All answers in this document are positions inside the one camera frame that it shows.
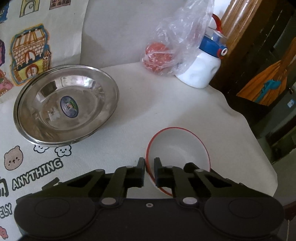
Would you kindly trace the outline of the clear plastic bag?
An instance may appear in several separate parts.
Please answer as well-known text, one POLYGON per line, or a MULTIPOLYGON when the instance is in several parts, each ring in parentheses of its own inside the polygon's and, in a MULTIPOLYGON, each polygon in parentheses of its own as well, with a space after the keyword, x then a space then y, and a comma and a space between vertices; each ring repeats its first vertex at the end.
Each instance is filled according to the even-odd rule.
POLYGON ((167 68, 155 74, 183 74, 193 64, 209 27, 214 3, 215 1, 186 1, 173 16, 160 21, 147 46, 154 42, 163 43, 171 50, 173 58, 167 68))

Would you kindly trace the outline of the woman orange dress painting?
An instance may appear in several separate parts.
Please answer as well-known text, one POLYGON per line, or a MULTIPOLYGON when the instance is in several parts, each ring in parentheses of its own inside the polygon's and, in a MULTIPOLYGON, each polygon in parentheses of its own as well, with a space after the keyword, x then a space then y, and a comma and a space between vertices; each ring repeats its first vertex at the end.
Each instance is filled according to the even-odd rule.
POLYGON ((295 51, 293 39, 280 61, 252 78, 236 95, 264 106, 271 105, 287 87, 287 77, 295 68, 295 51))

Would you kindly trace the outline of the wooden door frame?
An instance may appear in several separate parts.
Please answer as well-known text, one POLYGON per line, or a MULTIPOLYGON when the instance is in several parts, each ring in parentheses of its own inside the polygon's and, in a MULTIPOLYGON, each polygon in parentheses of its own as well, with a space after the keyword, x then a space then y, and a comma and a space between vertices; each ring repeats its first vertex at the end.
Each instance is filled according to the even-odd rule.
POLYGON ((277 1, 231 1, 222 16, 222 30, 227 37, 228 53, 210 85, 223 92, 233 84, 231 80, 240 67, 260 30, 268 23, 277 1))

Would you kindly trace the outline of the red fruit in bag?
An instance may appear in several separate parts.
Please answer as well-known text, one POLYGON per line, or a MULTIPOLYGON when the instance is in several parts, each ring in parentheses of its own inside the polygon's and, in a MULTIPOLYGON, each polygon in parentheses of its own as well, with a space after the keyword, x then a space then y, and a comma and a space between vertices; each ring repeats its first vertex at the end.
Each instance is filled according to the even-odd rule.
POLYGON ((144 66, 153 73, 161 73, 169 66, 173 54, 170 49, 163 43, 154 42, 145 49, 145 55, 142 59, 144 66))

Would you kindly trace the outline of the white blue water bottle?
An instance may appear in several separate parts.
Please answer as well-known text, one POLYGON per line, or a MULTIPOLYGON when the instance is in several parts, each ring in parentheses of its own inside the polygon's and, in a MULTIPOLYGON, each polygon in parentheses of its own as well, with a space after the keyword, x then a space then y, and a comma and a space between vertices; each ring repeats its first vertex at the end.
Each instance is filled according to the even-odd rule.
POLYGON ((176 77, 194 88, 205 88, 218 71, 221 59, 228 53, 227 38, 222 33, 219 17, 212 15, 216 28, 208 27, 201 41, 193 64, 183 74, 176 77))

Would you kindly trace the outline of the houses drawing paper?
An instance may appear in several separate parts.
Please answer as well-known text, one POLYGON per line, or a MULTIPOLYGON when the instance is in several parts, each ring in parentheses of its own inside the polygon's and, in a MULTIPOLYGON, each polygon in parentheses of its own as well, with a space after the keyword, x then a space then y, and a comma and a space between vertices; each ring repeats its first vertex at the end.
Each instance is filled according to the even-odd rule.
POLYGON ((78 64, 88 1, 1 1, 1 103, 33 77, 78 64))

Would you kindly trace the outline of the grey appliance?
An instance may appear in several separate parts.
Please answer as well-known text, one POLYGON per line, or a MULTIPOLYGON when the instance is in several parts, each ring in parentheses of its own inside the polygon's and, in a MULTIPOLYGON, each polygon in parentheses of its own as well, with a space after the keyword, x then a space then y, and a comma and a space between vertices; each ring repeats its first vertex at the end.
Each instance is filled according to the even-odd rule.
POLYGON ((295 84, 274 107, 275 123, 280 123, 295 109, 295 84))

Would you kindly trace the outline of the white printed table mat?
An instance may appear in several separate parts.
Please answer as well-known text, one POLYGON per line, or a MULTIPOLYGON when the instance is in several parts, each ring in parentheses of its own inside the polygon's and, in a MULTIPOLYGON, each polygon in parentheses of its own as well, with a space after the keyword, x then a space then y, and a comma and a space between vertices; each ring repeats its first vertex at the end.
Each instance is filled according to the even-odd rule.
POLYGON ((133 63, 105 68, 119 88, 118 107, 95 134, 72 145, 71 155, 62 157, 63 167, 22 188, 12 180, 57 157, 53 148, 43 153, 16 130, 13 120, 19 86, 1 96, 1 154, 19 146, 23 163, 15 170, 1 167, 8 196, 1 197, 1 227, 9 240, 21 236, 14 221, 16 199, 40 191, 54 178, 67 181, 97 168, 113 172, 133 165, 145 156, 151 138, 163 128, 181 127, 196 134, 205 145, 211 167, 225 178, 274 195, 278 178, 245 117, 229 107, 224 95, 212 87, 192 88, 175 77, 150 73, 133 63))

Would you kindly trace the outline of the red-rimmed ceramic bowl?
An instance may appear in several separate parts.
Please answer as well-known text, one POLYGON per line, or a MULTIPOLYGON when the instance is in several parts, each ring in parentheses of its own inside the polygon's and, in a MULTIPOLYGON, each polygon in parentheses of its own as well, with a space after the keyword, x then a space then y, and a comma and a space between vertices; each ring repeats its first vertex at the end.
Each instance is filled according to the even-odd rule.
POLYGON ((193 132, 180 127, 168 127, 157 132, 150 140, 146 151, 146 169, 152 184, 155 184, 154 159, 160 158, 163 166, 184 168, 186 163, 210 171, 209 153, 193 132))

